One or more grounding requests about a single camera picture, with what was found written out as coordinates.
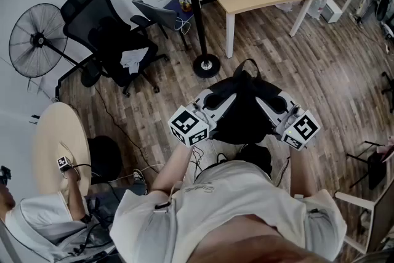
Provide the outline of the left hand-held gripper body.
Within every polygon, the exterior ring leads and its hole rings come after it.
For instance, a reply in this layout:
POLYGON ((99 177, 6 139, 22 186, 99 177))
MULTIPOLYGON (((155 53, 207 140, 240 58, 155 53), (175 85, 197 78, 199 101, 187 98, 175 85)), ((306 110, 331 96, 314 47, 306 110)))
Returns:
POLYGON ((209 138, 216 122, 196 103, 180 106, 167 122, 172 135, 186 147, 209 138))

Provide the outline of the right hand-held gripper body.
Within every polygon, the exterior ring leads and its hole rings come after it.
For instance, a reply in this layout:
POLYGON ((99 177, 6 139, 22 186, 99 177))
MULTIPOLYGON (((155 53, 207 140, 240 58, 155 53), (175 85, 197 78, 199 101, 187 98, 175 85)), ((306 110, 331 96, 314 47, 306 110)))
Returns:
POLYGON ((300 105, 294 105, 277 125, 275 132, 280 141, 300 151, 316 136, 320 128, 309 110, 304 111, 300 105))

